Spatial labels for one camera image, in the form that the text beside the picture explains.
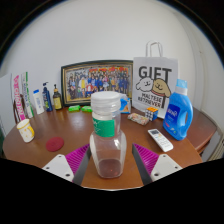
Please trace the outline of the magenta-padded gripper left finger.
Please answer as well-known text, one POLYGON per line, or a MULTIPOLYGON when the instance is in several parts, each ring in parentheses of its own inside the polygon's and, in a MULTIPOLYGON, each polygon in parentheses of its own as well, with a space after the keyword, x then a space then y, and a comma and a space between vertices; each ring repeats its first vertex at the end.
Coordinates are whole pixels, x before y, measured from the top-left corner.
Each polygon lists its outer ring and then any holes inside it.
POLYGON ((81 185, 90 157, 90 147, 86 144, 67 155, 56 155, 43 167, 43 170, 76 185, 81 185))

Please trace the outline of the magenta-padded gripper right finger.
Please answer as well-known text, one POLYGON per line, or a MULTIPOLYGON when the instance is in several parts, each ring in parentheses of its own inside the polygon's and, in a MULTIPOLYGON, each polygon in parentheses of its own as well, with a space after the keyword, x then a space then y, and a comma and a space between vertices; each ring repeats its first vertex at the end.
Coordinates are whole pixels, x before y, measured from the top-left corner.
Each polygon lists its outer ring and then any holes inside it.
POLYGON ((182 167, 167 154, 158 155, 136 143, 132 144, 132 154, 144 185, 182 169, 182 167))

